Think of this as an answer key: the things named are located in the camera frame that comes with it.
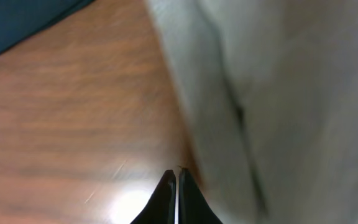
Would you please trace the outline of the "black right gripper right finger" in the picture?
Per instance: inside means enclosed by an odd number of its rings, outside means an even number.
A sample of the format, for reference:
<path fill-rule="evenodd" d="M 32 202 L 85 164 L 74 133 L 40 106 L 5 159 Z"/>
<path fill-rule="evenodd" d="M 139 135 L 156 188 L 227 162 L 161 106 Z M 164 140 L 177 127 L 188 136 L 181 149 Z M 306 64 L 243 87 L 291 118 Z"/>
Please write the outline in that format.
<path fill-rule="evenodd" d="M 178 189 L 179 224 L 223 224 L 209 207 L 193 176 L 182 168 Z"/>

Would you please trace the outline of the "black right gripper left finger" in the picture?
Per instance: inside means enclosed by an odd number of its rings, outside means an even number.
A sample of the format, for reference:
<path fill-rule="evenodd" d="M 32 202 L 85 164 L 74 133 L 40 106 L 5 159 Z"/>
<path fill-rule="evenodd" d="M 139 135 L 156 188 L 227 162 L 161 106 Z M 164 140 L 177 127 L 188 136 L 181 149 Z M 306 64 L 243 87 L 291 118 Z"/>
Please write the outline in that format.
<path fill-rule="evenodd" d="M 176 186 L 173 170 L 166 170 L 146 206 L 131 224 L 174 224 Z"/>

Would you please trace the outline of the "black leggings red waistband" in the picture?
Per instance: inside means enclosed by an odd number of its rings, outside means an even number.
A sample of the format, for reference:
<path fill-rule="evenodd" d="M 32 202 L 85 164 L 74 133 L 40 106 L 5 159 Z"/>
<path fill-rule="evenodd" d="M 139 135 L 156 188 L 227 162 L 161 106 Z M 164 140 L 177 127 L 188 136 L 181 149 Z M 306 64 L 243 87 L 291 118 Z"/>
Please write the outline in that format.
<path fill-rule="evenodd" d="M 0 0 L 0 54 L 93 0 Z"/>

